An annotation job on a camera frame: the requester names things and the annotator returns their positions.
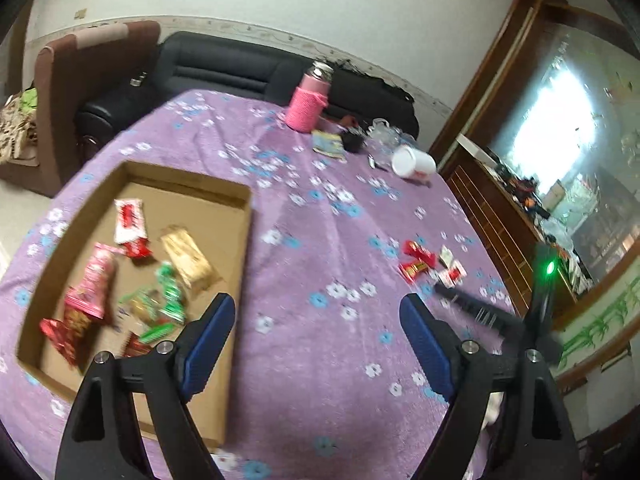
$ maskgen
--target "metal screw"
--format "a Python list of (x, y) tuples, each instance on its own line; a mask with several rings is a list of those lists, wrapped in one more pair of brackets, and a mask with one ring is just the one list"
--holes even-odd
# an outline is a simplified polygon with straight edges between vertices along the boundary
[(462, 342), (462, 351), (465, 354), (469, 354), (469, 355), (476, 354), (478, 353), (479, 349), (480, 349), (480, 345), (475, 341), (473, 341), (472, 339), (467, 339), (466, 341)]
[(174, 349), (174, 344), (171, 341), (162, 341), (156, 347), (156, 351), (158, 351), (158, 353), (162, 355), (168, 354), (173, 349)]
[(538, 352), (536, 349), (530, 348), (524, 353), (527, 356), (527, 359), (532, 363), (537, 363), (542, 361), (542, 354)]
[(109, 352), (107, 352), (106, 350), (103, 350), (102, 352), (98, 352), (95, 355), (94, 361), (97, 362), (99, 365), (101, 365), (101, 364), (104, 364), (105, 362), (107, 362), (110, 357), (111, 357), (111, 354)]

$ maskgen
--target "pink knitted cover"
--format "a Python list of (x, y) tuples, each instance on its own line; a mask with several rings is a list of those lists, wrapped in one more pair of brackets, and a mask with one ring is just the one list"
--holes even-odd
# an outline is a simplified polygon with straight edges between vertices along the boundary
[(318, 124), (322, 110), (329, 104), (327, 98), (318, 92), (296, 88), (284, 121), (289, 128), (308, 134)]

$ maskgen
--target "table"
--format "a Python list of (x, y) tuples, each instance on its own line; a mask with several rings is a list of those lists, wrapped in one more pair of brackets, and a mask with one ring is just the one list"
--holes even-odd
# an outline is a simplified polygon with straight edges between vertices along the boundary
[[(228, 439), (214, 459), (229, 479), (404, 479), (447, 405), (430, 389), (398, 319), (417, 292), (439, 319), (485, 348), (497, 341), (433, 294), (409, 286), (399, 245), (446, 244), (471, 293), (511, 300), (460, 204), (430, 186), (372, 170), (363, 155), (330, 160), (290, 130), (276, 105), (209, 91), (167, 102), (107, 145), (60, 192), (0, 283), (0, 418), (28, 462), (52, 479), (69, 405), (15, 361), (21, 320), (67, 223), (126, 158), (242, 182), (254, 192), (232, 371)], [(482, 473), (481, 436), (468, 478)], [(154, 473), (170, 478), (157, 442)]]

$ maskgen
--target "wooden cabinet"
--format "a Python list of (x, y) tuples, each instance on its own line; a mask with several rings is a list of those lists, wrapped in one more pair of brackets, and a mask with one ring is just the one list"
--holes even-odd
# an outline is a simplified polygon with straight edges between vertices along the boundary
[[(536, 244), (542, 240), (529, 218), (487, 169), (465, 150), (457, 149), (456, 164), (447, 184), (460, 202), (471, 225), (509, 291), (516, 311), (527, 311), (531, 299)], [(574, 306), (576, 299), (564, 276), (556, 286), (554, 317)]]

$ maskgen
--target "blue gripper pad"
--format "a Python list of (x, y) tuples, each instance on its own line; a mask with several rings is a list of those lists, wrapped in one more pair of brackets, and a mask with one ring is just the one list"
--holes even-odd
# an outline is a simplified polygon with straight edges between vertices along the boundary
[(234, 300), (231, 296), (224, 294), (215, 314), (206, 322), (207, 325), (202, 329), (200, 338), (184, 360), (180, 393), (185, 402), (189, 402), (191, 397), (204, 390), (235, 321)]
[(449, 402), (460, 376), (460, 340), (444, 321), (436, 320), (417, 294), (400, 302), (400, 325), (431, 389)]

